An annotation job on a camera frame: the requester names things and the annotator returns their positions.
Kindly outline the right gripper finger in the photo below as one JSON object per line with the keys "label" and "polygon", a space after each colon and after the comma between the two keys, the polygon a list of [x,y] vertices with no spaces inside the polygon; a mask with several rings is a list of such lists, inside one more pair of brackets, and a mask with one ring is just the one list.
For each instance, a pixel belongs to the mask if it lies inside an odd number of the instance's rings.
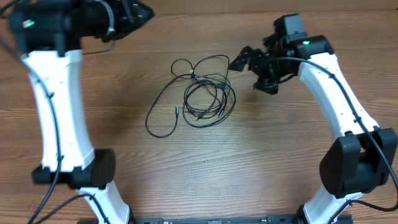
{"label": "right gripper finger", "polygon": [[244,47],[238,56],[228,65],[228,69],[232,71],[242,72],[245,65],[248,64],[253,49],[250,46]]}
{"label": "right gripper finger", "polygon": [[270,95],[275,95],[279,91],[279,84],[277,82],[268,82],[265,79],[258,79],[255,84],[253,84],[255,90],[263,91]]}

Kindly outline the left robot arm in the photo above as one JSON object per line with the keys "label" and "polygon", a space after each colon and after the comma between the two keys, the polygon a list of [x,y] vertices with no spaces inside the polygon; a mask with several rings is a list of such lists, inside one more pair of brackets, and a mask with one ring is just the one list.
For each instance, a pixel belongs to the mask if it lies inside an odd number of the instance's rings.
{"label": "left robot arm", "polygon": [[132,223],[114,181],[115,154],[94,148],[86,127],[81,39],[116,42],[151,20],[153,9],[136,0],[11,1],[4,9],[13,56],[29,71],[39,114],[43,156],[33,182],[69,186],[89,203],[96,223]]}

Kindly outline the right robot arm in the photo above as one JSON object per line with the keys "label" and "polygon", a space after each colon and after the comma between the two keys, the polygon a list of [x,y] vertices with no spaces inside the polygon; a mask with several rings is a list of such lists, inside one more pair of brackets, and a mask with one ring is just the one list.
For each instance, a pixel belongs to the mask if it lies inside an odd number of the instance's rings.
{"label": "right robot arm", "polygon": [[392,163],[397,134],[381,128],[361,106],[345,80],[338,57],[323,35],[309,36],[299,14],[274,22],[274,33],[263,49],[245,47],[229,69],[245,68],[257,75],[254,88],[270,95],[280,84],[298,77],[315,97],[332,138],[320,162],[322,184],[315,196],[294,215],[268,216],[268,223],[351,223],[346,208],[362,196],[397,180]]}

